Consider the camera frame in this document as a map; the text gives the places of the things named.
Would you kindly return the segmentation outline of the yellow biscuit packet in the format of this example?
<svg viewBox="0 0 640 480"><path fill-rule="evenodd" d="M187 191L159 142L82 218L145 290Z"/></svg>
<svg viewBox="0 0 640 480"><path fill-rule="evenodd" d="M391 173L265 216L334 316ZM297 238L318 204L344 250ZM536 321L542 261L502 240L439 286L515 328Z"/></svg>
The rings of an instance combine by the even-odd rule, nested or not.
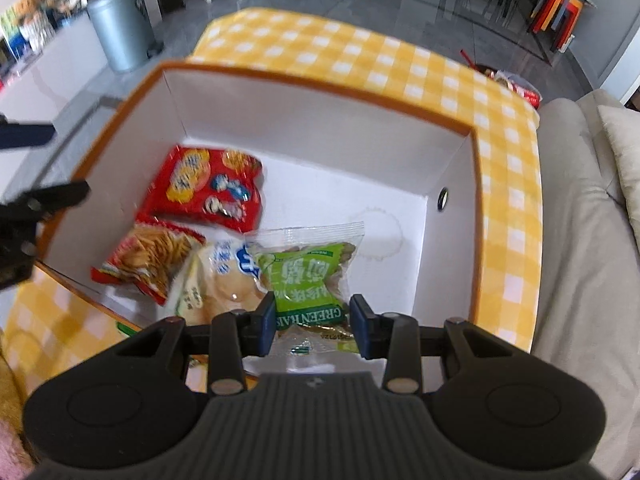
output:
<svg viewBox="0 0 640 480"><path fill-rule="evenodd" d="M254 311L266 293L246 244L217 240L192 252L171 284L166 307L188 325L205 325L226 312Z"/></svg>

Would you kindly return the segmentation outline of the green snack packet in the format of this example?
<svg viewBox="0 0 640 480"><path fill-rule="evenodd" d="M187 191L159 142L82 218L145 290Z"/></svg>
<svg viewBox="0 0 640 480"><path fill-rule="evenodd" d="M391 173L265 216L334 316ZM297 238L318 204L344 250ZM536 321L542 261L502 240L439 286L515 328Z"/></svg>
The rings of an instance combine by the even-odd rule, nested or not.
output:
<svg viewBox="0 0 640 480"><path fill-rule="evenodd" d="M278 335L293 354L354 352L348 269L364 237L361 221L251 232L246 247L276 302Z"/></svg>

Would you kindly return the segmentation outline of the red Mimi snack bag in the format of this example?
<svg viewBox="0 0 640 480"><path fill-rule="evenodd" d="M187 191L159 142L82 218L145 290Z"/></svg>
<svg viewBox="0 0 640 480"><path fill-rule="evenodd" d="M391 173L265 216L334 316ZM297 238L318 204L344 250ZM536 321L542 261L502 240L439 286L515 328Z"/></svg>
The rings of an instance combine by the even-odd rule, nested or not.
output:
<svg viewBox="0 0 640 480"><path fill-rule="evenodd" d="M204 235L184 226L137 216L111 255L91 269L91 279L103 285L134 285L163 306L174 276L205 242Z"/></svg>

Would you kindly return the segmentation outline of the red cracker packet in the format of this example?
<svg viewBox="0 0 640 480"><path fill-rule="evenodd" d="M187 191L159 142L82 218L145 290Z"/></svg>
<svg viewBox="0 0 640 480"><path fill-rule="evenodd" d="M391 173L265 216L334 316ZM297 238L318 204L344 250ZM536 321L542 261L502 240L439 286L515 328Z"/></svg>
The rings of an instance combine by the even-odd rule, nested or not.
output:
<svg viewBox="0 0 640 480"><path fill-rule="evenodd" d="M245 152L174 146L148 187L140 214L218 224L247 233L262 214L262 162Z"/></svg>

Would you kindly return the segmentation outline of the yellow checkered tablecloth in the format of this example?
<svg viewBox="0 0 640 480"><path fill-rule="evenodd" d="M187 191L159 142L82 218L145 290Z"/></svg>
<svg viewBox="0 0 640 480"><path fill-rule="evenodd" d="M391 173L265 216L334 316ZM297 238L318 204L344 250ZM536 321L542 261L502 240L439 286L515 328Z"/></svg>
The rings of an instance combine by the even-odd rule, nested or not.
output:
<svg viewBox="0 0 640 480"><path fill-rule="evenodd" d="M473 131L480 196L480 284L471 320L518 348L533 342L542 198L536 130L524 100L432 51L343 23L252 9L218 18L186 63L257 70L364 90L457 119ZM74 289L43 261L17 293L2 352L27 396L138 325Z"/></svg>

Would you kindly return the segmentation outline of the grey metal trash can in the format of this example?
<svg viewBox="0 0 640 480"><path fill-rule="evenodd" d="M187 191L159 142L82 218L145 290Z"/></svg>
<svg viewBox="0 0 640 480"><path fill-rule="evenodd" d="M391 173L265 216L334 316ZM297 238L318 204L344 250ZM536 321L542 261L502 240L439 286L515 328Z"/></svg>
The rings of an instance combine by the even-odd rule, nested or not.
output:
<svg viewBox="0 0 640 480"><path fill-rule="evenodd" d="M87 13L115 73L136 70L164 50L144 0L89 0Z"/></svg>

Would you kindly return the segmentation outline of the beige sofa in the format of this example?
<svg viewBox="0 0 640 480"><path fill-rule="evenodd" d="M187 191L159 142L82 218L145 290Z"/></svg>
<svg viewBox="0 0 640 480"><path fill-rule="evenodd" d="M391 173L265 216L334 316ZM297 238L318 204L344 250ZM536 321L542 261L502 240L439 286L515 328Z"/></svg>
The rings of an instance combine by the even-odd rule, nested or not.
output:
<svg viewBox="0 0 640 480"><path fill-rule="evenodd" d="M598 89L541 107L537 131L544 240L533 352L600 396L605 478L639 467L639 253L600 116Z"/></svg>

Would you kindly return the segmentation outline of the red basket on floor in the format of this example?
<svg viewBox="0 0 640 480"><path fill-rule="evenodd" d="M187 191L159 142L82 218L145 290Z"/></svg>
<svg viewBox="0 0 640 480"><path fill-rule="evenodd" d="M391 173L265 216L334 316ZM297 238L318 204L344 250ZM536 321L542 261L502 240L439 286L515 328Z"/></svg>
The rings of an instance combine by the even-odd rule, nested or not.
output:
<svg viewBox="0 0 640 480"><path fill-rule="evenodd" d="M497 84L501 84L504 88L507 88L525 100L535 110L538 110L542 102L542 96L538 89L528 80L518 74L506 72L505 70L497 70L488 65L478 64L463 49L460 50L460 55L464 58L466 64L469 65L469 68L472 68L472 70L475 70L477 73L483 74Z"/></svg>

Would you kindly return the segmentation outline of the beige cushion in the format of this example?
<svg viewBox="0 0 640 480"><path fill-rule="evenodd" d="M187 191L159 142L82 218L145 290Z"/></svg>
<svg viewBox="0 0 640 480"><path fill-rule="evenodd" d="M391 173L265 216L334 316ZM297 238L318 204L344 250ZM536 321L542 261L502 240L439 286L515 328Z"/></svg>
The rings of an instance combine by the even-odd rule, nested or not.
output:
<svg viewBox="0 0 640 480"><path fill-rule="evenodd" d="M639 113L626 107L599 105L605 135L611 145L636 244L640 244L640 130Z"/></svg>

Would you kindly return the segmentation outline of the stacked coloured plastic stools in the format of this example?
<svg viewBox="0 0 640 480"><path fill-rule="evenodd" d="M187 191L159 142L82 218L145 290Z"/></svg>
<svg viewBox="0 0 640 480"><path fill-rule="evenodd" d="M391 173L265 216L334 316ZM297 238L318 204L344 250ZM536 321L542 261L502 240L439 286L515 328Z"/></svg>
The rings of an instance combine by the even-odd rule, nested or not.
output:
<svg viewBox="0 0 640 480"><path fill-rule="evenodd" d="M574 38L574 29L585 6L584 0L538 0L530 14L533 34L554 31L551 50L565 52Z"/></svg>

